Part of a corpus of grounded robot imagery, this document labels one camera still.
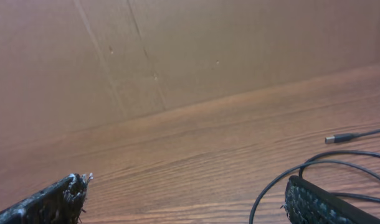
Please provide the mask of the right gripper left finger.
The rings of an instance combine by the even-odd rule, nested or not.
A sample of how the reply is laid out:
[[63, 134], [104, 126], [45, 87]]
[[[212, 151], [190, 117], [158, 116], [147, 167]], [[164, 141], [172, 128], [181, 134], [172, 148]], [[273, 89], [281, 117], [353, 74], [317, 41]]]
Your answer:
[[93, 174], [70, 174], [0, 211], [0, 224], [78, 224]]

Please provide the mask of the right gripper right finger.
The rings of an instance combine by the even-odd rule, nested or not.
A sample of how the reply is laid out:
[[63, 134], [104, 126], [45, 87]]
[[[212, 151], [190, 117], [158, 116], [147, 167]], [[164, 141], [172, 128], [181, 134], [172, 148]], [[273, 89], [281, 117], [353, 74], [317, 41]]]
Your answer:
[[291, 176], [284, 209], [294, 224], [380, 224], [380, 219], [318, 186]]

